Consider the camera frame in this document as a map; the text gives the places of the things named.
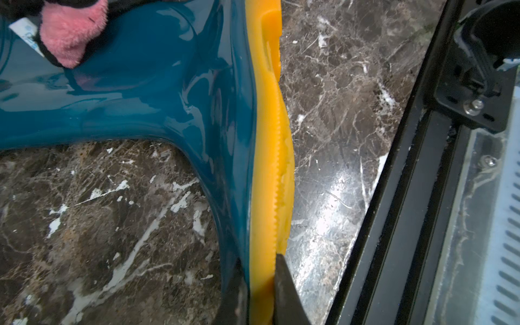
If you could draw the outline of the pink cloth black trim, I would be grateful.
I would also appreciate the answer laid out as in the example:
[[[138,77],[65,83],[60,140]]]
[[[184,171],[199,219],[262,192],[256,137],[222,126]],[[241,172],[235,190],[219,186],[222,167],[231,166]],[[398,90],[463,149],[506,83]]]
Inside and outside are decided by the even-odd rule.
[[[53,65],[73,69],[109,20],[149,1],[2,1],[9,29]]]

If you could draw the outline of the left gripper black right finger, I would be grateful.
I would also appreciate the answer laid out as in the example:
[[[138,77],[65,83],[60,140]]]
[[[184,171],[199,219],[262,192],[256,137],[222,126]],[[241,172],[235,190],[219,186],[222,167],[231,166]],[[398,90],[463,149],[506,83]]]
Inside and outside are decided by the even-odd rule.
[[[274,316],[277,325],[310,325],[284,255],[276,255]]]

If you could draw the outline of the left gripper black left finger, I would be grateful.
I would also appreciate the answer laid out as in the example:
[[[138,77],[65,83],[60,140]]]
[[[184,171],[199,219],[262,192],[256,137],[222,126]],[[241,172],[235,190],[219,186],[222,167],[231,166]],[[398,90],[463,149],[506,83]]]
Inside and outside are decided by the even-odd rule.
[[[222,298],[212,325],[247,325],[249,291],[241,261],[236,260],[232,277]]]

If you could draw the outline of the teal rubber boot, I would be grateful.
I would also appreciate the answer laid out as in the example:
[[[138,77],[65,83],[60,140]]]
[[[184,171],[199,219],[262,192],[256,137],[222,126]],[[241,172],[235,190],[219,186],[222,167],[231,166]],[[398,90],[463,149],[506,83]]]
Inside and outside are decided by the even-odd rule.
[[[108,23],[68,69],[32,22],[1,19],[1,148],[159,139],[191,162],[216,223],[222,287],[245,286],[250,324],[273,324],[295,192],[280,91],[279,1],[47,4],[43,26]]]

